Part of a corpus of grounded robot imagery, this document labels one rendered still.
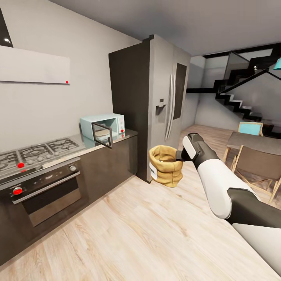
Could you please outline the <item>popcorn bag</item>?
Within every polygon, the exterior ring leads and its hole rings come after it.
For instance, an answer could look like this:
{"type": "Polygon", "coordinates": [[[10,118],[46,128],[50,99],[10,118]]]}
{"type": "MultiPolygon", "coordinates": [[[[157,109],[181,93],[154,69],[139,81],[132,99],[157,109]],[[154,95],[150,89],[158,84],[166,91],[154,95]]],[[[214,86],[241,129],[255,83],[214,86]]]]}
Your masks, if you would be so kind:
{"type": "Polygon", "coordinates": [[[149,151],[149,168],[152,180],[170,188],[177,187],[183,178],[183,160],[176,161],[176,149],[159,145],[149,151]]]}

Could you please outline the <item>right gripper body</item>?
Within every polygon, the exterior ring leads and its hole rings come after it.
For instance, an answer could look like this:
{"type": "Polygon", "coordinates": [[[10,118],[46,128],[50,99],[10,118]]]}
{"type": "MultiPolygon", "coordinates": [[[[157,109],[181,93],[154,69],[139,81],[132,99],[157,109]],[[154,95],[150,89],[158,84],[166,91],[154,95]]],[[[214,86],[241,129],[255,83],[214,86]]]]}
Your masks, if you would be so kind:
{"type": "Polygon", "coordinates": [[[191,161],[190,157],[185,155],[183,150],[176,150],[176,161],[178,160],[191,161]]]}

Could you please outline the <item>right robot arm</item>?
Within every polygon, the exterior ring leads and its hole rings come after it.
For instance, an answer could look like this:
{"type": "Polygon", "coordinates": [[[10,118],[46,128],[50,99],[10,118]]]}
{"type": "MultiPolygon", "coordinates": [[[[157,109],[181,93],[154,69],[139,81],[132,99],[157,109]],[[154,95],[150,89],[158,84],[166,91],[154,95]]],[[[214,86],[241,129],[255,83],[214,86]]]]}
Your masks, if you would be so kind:
{"type": "Polygon", "coordinates": [[[228,221],[281,277],[281,210],[260,201],[199,134],[185,136],[182,145],[176,161],[194,163],[213,214],[228,221]]]}

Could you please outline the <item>microwave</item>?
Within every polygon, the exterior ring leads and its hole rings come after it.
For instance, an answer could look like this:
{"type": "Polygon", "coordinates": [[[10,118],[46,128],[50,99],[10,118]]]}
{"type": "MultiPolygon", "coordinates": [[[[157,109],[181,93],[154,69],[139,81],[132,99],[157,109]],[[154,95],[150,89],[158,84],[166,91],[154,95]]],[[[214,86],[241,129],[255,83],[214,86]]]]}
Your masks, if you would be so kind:
{"type": "Polygon", "coordinates": [[[108,113],[80,117],[82,134],[109,149],[113,149],[113,135],[124,131],[124,115],[108,113]]]}

